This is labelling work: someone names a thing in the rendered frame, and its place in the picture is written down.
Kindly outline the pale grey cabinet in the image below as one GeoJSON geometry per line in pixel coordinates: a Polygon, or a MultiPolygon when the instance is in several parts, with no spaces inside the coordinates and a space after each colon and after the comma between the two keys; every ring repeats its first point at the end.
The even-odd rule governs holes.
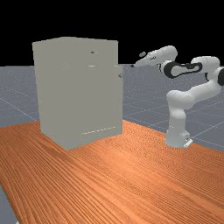
{"type": "Polygon", "coordinates": [[[52,38],[32,50],[43,134],[70,150],[123,133],[116,40],[52,38]]]}

